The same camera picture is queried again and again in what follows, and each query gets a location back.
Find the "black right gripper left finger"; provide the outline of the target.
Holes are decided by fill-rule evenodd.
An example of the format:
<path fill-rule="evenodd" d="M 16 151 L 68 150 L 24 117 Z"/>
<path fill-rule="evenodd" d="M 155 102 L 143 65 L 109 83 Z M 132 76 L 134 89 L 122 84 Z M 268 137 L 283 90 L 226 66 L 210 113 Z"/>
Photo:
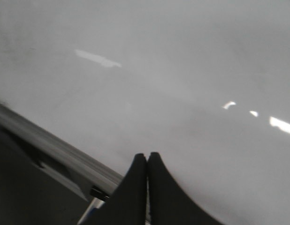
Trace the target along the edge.
<path fill-rule="evenodd" d="M 136 154 L 123 180 L 84 225 L 144 225 L 147 201 L 147 161 Z"/>

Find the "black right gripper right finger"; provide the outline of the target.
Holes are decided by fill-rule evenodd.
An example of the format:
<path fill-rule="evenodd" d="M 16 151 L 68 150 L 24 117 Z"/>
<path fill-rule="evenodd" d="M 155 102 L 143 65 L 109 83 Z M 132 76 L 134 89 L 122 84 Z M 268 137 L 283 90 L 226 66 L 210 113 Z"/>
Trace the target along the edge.
<path fill-rule="evenodd" d="M 158 152 L 147 161 L 152 225 L 220 225 L 181 189 Z"/>

